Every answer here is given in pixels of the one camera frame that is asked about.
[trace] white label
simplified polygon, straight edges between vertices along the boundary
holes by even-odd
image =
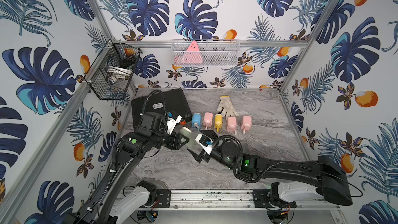
[[[163,107],[163,103],[160,102],[160,103],[157,103],[157,104],[153,104],[152,107],[153,107],[153,109],[162,108]]]

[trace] pink object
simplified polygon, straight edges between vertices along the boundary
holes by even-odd
[[[242,120],[242,126],[240,127],[243,130],[243,134],[245,134],[245,131],[250,130],[251,127],[251,117],[250,116],[243,116]]]
[[[202,55],[199,51],[198,43],[196,41],[192,41],[191,45],[188,47],[187,51],[192,52],[184,52],[184,64],[186,63],[203,63]]]
[[[228,117],[226,130],[236,134],[236,117]]]
[[[213,114],[211,112],[205,112],[205,116],[203,117],[203,126],[205,126],[205,130],[207,127],[211,127],[213,121]]]

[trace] pink bottle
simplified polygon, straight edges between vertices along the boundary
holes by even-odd
[[[226,130],[236,135],[236,117],[228,117]]]
[[[243,130],[243,134],[245,134],[245,131],[250,130],[251,127],[251,117],[250,116],[243,116],[242,120],[242,126],[240,127]]]
[[[211,127],[213,120],[213,114],[211,112],[205,112],[205,116],[203,117],[203,126],[205,127],[205,130],[207,130],[207,127]]]

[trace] work glove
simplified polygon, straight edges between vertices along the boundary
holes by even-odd
[[[218,105],[217,112],[220,112],[221,110],[221,115],[226,119],[228,119],[230,116],[239,116],[238,112],[236,112],[234,106],[232,105],[231,99],[227,95],[220,97],[220,104]]]

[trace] marble table surface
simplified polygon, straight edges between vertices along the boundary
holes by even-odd
[[[149,93],[149,89],[139,89],[135,97],[146,96]],[[185,89],[184,94],[192,113],[199,112],[202,114],[202,118],[205,112],[217,113],[216,109],[221,95],[230,96],[235,109],[240,114],[237,117],[239,127],[243,115],[251,116],[251,129],[246,134],[239,129],[235,135],[241,141],[245,153],[270,159],[305,161],[276,89],[262,91]],[[185,126],[192,131],[196,129],[191,127],[191,122]],[[132,131],[133,122],[130,112],[122,135]],[[231,134],[226,131],[225,118],[223,118],[219,136],[224,134]],[[196,144],[192,150],[199,153],[201,149]],[[155,151],[153,149],[147,152],[146,156],[154,154]],[[262,179],[254,184],[245,184],[236,179],[230,169],[213,159],[210,159],[208,163],[202,161],[199,164],[187,147],[182,147],[178,151],[162,147],[156,156],[144,158],[127,179],[125,185],[136,185],[141,180],[146,180],[158,188],[164,189],[264,189],[269,188],[270,184],[276,181],[276,179]]]

